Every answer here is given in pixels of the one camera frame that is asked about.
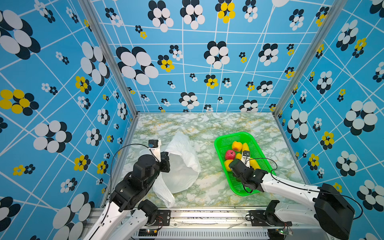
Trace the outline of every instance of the green basket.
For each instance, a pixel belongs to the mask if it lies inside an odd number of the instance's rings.
[[[254,190],[252,193],[247,193],[241,182],[238,182],[236,178],[233,176],[232,172],[229,172],[225,169],[225,153],[228,150],[232,149],[232,143],[234,141],[241,142],[241,143],[247,143],[250,153],[251,153],[251,159],[252,158],[259,158],[259,157],[265,157],[262,150],[260,149],[259,145],[255,141],[254,137],[247,133],[247,132],[237,132],[229,135],[224,135],[221,137],[218,137],[215,140],[215,148],[218,154],[218,157],[220,159],[221,165],[223,166],[223,170],[225,173],[225,176],[227,177],[229,186],[231,187],[232,191],[236,193],[239,196],[248,196],[251,194],[258,193],[260,191]],[[271,172],[272,167],[269,164],[267,159],[256,159],[257,163],[259,164],[260,168],[263,170],[266,170],[267,172]]]

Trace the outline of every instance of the patterned wallpaper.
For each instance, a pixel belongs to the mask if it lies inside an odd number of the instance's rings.
[[[350,239],[384,239],[382,2],[347,2],[278,114],[309,182],[362,205]]]
[[[1,1],[0,45],[0,239],[78,239],[132,115],[77,1]]]
[[[273,111],[333,0],[94,0],[141,112]]]

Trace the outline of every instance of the white plastic bag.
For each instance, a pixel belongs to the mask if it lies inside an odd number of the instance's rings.
[[[168,152],[169,172],[161,172],[153,184],[153,191],[169,208],[174,206],[175,197],[172,193],[188,189],[196,181],[201,167],[189,137],[177,132],[167,147],[161,146],[161,152]],[[150,154],[148,149],[140,155]]]

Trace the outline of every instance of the marble surface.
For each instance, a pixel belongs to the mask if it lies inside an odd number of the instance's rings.
[[[248,132],[254,136],[265,157],[278,164],[275,172],[279,177],[304,183],[271,113],[140,114],[132,143],[147,145],[149,139],[161,139],[162,144],[167,145],[177,131],[189,137],[196,149],[202,171],[190,188],[173,194],[176,200],[174,207],[262,206],[274,199],[293,202],[265,192],[241,197],[231,190],[214,141],[219,136],[235,132]],[[132,170],[142,149],[141,146],[131,146],[121,179]],[[144,199],[149,199],[158,207],[165,207],[152,189]]]

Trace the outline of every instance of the toy fruit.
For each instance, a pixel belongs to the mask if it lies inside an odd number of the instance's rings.
[[[228,150],[226,153],[225,153],[225,159],[228,160],[228,159],[235,159],[235,156],[236,156],[236,153],[235,151],[233,150]]]
[[[233,159],[228,159],[228,160],[225,160],[224,162],[224,166],[225,166],[225,169],[228,171],[228,172],[232,172],[232,170],[229,168],[229,164],[233,161]]]
[[[251,167],[253,167],[253,169],[254,170],[256,170],[256,169],[261,169],[260,168],[260,166],[259,166],[259,164],[257,163],[257,161],[256,160],[249,160],[249,165],[251,166]]]
[[[241,148],[243,147],[243,144],[241,142],[236,142],[234,141],[232,143],[232,150],[236,151],[236,152],[241,152]]]
[[[242,152],[244,152],[244,151],[249,151],[249,147],[248,147],[248,144],[247,144],[246,142],[243,143],[243,147],[242,147],[241,151],[242,151]]]

